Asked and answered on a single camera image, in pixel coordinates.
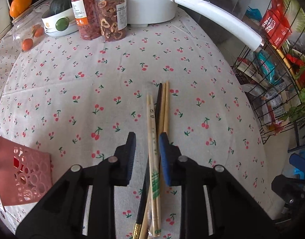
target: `cabbage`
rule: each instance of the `cabbage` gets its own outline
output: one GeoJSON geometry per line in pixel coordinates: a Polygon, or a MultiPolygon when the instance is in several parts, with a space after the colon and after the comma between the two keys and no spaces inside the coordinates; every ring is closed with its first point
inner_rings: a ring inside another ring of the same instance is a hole
{"type": "Polygon", "coordinates": [[[291,30],[299,33],[305,32],[305,13],[299,2],[297,0],[283,0],[283,7],[283,13],[289,24],[292,25],[291,30]]]}

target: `stack of dishes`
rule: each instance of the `stack of dishes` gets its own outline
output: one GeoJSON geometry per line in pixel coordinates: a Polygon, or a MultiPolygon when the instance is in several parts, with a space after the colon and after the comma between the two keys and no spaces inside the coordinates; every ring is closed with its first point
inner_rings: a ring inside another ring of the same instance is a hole
{"type": "Polygon", "coordinates": [[[60,37],[78,31],[72,8],[53,16],[50,16],[50,14],[50,11],[47,10],[42,15],[44,30],[47,35],[60,37]]]}

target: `jar label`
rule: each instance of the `jar label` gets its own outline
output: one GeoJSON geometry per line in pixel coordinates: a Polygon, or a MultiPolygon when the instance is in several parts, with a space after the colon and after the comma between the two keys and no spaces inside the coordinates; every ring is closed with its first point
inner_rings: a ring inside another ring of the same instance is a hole
{"type": "Polygon", "coordinates": [[[118,30],[122,30],[127,26],[127,10],[126,0],[116,5],[118,30]]]}
{"type": "Polygon", "coordinates": [[[88,19],[83,0],[72,2],[72,8],[77,25],[79,26],[88,25],[88,19]]]}

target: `tablecloth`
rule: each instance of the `tablecloth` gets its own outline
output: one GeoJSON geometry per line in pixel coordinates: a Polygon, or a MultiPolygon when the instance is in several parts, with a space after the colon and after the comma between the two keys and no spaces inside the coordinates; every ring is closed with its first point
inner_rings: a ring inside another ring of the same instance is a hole
{"type": "MultiPolygon", "coordinates": [[[[263,209],[265,152],[246,95],[222,54],[188,14],[129,28],[116,42],[78,32],[21,53],[0,104],[0,135],[51,154],[56,182],[73,164],[96,165],[137,136],[132,179],[115,188],[117,238],[132,238],[147,162],[146,94],[170,81],[169,140],[200,165],[224,165],[263,209]]],[[[180,187],[161,192],[162,236],[178,238],[180,187]]],[[[6,207],[13,231],[34,204],[6,207]]]]}

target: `metal screw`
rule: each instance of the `metal screw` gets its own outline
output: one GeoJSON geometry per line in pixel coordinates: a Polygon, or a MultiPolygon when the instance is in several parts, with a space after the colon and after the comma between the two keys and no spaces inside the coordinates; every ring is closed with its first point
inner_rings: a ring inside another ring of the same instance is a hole
{"type": "Polygon", "coordinates": [[[78,164],[74,164],[72,167],[71,167],[71,171],[72,172],[78,172],[80,170],[80,165],[78,164]]]}
{"type": "Polygon", "coordinates": [[[184,163],[184,162],[187,162],[187,161],[188,161],[188,157],[187,157],[187,156],[179,156],[179,157],[178,157],[178,160],[179,160],[179,162],[184,163]]]}
{"type": "Polygon", "coordinates": [[[111,156],[111,157],[108,158],[108,161],[109,161],[110,163],[115,163],[115,162],[118,161],[118,158],[117,158],[116,156],[111,156]]]}
{"type": "Polygon", "coordinates": [[[225,168],[222,166],[222,165],[217,165],[215,168],[214,168],[217,172],[223,172],[225,170],[225,168]]]}

